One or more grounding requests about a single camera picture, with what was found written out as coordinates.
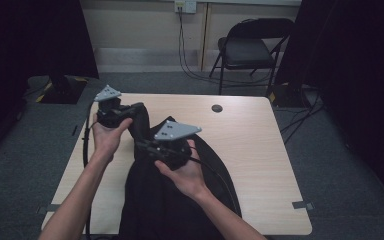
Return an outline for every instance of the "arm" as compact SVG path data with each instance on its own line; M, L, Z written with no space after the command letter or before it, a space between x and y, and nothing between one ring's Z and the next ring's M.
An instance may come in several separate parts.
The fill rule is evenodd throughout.
M192 147L192 157L199 159L195 143L188 140ZM199 163L188 161L185 166L171 171L161 161L155 165L160 172L169 177L176 187L202 207L205 214L217 227L225 239L266 239L251 225L224 206L207 188Z
M121 134L131 122L132 119L128 118L116 129L105 128L99 123L93 125L95 151L73 189L49 219L39 239L80 238L105 169L120 144Z

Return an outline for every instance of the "gray carpet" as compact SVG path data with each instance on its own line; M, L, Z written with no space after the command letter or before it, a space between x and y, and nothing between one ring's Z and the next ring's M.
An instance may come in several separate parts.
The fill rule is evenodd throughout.
M40 92L26 96L22 119L0 143L0 239L39 236L44 215L36 211L52 201L87 106L105 84L126 93L217 94L216 84L184 73L106 73L100 78L89 82L77 105L36 103ZM248 79L244 73L227 75L227 79L237 78ZM31 90L46 81L47 77L31 78ZM263 96L264 88L227 89L224 94ZM308 93L312 102L314 94ZM280 129L305 114L296 116L299 110L275 108ZM284 139L293 129L283 134ZM325 110L307 119L286 149L304 200L315 206L309 212L313 232L273 239L384 239L384 188L345 147L339 128Z

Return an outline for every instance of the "hand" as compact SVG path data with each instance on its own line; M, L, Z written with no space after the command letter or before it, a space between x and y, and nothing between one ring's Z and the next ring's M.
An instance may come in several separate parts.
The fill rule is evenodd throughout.
M121 134L130 126L133 120L126 118L120 123L118 128L107 128L97 122L97 116L95 114L93 116L93 122L96 122L92 127L95 152L104 154L104 159L111 162L118 145L120 145Z
M198 153L195 149L195 142L188 140L188 144L192 150L192 157L199 160ZM160 172L169 177L176 187L186 196L195 199L199 194L207 192L208 188L205 185L202 175L201 164L188 161L185 166L171 171L170 168L160 160L155 161L155 166Z

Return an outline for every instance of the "light wood tabletop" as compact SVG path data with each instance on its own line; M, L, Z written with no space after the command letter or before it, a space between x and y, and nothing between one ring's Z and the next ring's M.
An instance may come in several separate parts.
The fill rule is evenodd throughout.
M307 235L312 226L302 201L270 102L263 97L123 94L122 105L143 102L151 127L168 116L199 126L198 135L226 165L234 183L242 217L264 235ZM216 113L212 106L223 110ZM92 113L97 104L92 106ZM60 204L83 170L83 131L74 147L52 204ZM93 136L89 141L90 153ZM92 205L91 233L117 234L124 204L124 183L133 162L128 132L108 166ZM43 226L51 217L47 213Z

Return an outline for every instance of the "black cloth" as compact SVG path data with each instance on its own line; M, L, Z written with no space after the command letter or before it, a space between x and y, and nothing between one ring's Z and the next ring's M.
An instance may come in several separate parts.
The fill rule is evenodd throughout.
M150 140L165 122L147 129L147 117L146 113L139 121L135 119L133 124L136 125L129 129L135 141L141 137ZM195 141L201 161L208 163L220 175L202 166L208 188L224 205L241 216L233 182L221 159L197 135L188 138ZM135 161L125 185L119 239L223 239L201 207L159 172L155 160L135 146Z

